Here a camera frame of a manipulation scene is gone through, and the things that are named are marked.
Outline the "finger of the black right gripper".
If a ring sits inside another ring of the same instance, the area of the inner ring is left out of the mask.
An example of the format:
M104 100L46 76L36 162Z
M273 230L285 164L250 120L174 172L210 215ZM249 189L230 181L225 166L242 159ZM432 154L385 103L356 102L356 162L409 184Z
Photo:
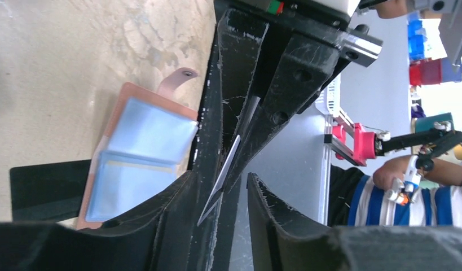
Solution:
M250 162L332 75L339 49L294 34L283 51L266 95L251 118L228 172L233 187Z
M269 29L267 15L256 9L226 9L217 23L219 81L221 84L222 148L228 151L241 136L239 155L254 157L260 146L251 141L251 89Z

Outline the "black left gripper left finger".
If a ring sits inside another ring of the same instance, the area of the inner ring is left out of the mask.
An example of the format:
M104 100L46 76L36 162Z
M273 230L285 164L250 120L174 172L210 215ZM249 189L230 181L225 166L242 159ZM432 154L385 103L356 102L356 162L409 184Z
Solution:
M197 184L196 173L185 172L97 229L0 223L0 270L185 270Z

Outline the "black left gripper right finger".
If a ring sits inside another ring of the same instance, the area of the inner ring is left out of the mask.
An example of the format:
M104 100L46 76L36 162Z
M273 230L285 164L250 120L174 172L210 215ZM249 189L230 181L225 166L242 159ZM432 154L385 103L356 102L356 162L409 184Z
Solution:
M462 229L322 225L247 176L255 270L462 270Z

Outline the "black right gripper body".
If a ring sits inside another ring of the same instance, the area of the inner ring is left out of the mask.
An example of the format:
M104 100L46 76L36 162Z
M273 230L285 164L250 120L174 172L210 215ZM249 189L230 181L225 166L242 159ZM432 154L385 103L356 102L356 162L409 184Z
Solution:
M214 1L216 17L235 8L289 31L317 38L341 49L341 58L370 66L378 58L382 40L368 34L369 27L349 26L354 14L376 1Z

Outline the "pink leather card holder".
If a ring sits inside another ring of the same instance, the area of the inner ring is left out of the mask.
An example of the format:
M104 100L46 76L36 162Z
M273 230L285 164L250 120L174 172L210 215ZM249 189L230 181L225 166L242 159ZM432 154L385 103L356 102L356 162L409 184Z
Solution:
M197 112L172 100L197 77L184 67L156 91L123 84L93 154L76 227L97 229L166 189L198 129Z

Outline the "single black card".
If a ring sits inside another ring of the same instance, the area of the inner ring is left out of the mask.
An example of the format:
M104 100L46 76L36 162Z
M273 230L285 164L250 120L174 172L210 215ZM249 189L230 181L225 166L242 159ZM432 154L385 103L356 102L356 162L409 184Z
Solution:
M90 164L78 160L11 168L12 220L58 222L77 217Z

